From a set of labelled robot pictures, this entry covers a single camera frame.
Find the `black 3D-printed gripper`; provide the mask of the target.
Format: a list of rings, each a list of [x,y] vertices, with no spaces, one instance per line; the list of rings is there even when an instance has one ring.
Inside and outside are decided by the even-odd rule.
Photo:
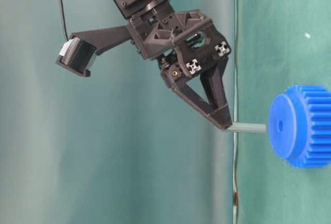
[[[135,18],[127,29],[144,59],[160,61],[171,91],[216,127],[232,125],[222,79],[231,48],[211,18],[199,10],[173,12],[160,19]],[[186,84],[197,75],[208,102]]]

